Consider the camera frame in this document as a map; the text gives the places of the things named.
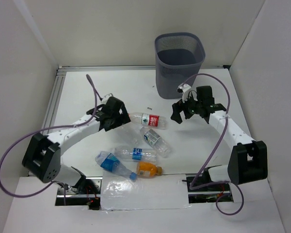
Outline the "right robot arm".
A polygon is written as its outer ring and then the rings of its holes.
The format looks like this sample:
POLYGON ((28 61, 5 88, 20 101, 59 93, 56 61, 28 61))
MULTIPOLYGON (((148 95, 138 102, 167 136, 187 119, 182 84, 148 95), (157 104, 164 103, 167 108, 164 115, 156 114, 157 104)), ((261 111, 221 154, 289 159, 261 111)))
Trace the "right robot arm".
POLYGON ((185 119, 199 115, 220 134, 217 144, 225 141, 231 149, 227 165, 203 165, 200 169, 200 173, 207 174, 202 178, 202 185, 206 190, 213 190, 221 183, 240 185, 267 178, 266 144, 248 136, 228 116, 229 108, 215 103, 210 86, 192 89, 190 85, 182 83, 177 91, 182 94, 182 98, 172 105, 171 119, 180 124, 181 112, 185 119))

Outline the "clear bottle white cap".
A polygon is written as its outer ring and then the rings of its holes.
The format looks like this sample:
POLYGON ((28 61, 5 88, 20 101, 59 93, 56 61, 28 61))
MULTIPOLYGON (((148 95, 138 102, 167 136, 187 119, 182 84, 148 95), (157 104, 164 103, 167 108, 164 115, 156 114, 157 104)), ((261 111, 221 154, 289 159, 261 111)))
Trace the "clear bottle white cap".
POLYGON ((137 133, 134 127, 127 124, 124 126, 121 126, 118 130, 120 138, 130 144, 131 146, 138 146, 140 145, 140 135, 137 133))

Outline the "red label water bottle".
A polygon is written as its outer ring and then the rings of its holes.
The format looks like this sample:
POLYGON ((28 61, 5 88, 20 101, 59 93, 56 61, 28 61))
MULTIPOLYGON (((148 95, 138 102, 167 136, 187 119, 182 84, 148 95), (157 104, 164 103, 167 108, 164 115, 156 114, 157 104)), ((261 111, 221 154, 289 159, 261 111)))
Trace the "red label water bottle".
POLYGON ((129 117, 130 117, 131 122, 142 125, 144 127, 150 127, 150 128, 152 127, 152 128, 157 128, 161 130, 166 130, 168 126, 168 122, 166 118, 163 116, 141 113, 141 112, 134 112, 134 113, 129 113, 129 117))

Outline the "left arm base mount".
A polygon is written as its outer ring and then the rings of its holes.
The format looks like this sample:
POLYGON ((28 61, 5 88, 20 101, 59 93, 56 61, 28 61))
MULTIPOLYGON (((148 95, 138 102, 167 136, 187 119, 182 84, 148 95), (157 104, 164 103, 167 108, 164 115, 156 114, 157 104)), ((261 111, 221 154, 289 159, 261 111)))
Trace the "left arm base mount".
POLYGON ((102 177, 87 177, 80 186, 59 184, 55 206, 83 206, 89 210, 100 210, 102 177))

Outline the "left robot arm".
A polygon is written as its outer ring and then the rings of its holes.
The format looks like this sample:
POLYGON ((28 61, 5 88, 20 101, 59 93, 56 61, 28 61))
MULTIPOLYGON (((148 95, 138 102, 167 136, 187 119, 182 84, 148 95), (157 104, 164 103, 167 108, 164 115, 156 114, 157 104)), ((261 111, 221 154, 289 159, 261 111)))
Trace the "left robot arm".
POLYGON ((87 111, 78 122, 81 126, 47 135, 34 134, 22 160, 22 165, 43 183, 64 183, 76 194, 85 190, 86 176, 78 169, 64 165, 61 156, 84 138, 127 124, 130 118, 123 101, 109 95, 97 109, 87 111))

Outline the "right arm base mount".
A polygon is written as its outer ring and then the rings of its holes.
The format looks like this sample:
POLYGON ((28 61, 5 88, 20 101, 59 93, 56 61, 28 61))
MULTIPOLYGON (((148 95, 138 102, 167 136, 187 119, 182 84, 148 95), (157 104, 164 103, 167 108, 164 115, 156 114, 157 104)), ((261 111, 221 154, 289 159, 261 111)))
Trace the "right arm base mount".
POLYGON ((193 203, 214 203, 217 199, 223 196, 220 202, 232 202, 233 197, 230 193, 230 187, 228 184, 216 184, 207 187, 202 187, 197 190, 191 190, 190 184, 193 181, 194 176, 186 175, 186 178, 182 180, 187 185, 188 200, 190 204, 193 203))

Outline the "Aquafina blue label bottle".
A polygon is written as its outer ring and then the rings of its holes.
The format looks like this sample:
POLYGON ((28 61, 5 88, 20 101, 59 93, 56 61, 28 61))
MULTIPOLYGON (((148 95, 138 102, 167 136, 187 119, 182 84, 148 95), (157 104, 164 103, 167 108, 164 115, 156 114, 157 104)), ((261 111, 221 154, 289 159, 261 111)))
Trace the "Aquafina blue label bottle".
POLYGON ((112 153, 125 162, 157 162, 157 152, 153 149, 133 148, 130 146, 119 146, 112 153))

